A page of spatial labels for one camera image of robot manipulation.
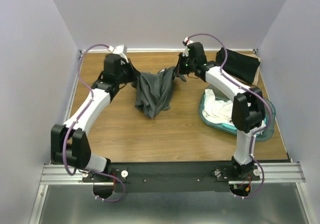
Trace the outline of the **grey t-shirt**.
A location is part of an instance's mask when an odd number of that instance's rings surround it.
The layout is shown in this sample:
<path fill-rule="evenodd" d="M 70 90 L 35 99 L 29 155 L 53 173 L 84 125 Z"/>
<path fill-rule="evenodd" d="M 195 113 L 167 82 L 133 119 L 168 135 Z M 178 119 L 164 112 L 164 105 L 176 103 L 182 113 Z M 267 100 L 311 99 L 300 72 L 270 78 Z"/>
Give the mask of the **grey t-shirt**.
<path fill-rule="evenodd" d="M 131 86 L 136 89 L 135 108 L 147 118 L 154 119 L 159 112 L 170 109 L 173 98 L 175 78 L 186 81 L 174 66 L 164 68 L 156 74 L 142 72 Z"/>

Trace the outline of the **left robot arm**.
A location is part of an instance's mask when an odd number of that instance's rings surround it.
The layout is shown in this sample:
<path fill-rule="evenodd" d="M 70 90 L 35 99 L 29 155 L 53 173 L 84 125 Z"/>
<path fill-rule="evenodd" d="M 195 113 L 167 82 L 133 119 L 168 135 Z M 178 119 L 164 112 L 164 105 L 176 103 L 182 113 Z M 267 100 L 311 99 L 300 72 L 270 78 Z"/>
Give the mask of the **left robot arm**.
<path fill-rule="evenodd" d="M 91 151 L 88 134 L 98 116 L 119 92 L 120 86 L 133 82 L 138 73 L 124 53 L 105 56 L 103 70 L 89 88 L 89 94 L 80 108 L 64 124 L 52 127 L 52 162 L 63 164 L 66 168 L 91 171 L 101 182 L 110 178 L 111 160 Z"/>

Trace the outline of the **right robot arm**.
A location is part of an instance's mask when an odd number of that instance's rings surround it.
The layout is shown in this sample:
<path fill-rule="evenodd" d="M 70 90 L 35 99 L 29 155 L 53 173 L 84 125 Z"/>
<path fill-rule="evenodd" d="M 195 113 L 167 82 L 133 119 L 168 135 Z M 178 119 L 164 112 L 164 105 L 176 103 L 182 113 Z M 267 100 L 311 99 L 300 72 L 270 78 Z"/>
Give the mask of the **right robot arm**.
<path fill-rule="evenodd" d="M 203 45 L 188 38 L 183 41 L 177 70 L 181 75 L 194 73 L 204 82 L 214 85 L 232 101 L 231 121 L 236 128 L 236 148 L 227 174 L 241 180 L 254 169 L 253 149 L 256 136 L 265 127 L 265 100 L 262 91 L 241 84 L 214 61 L 207 61 Z"/>

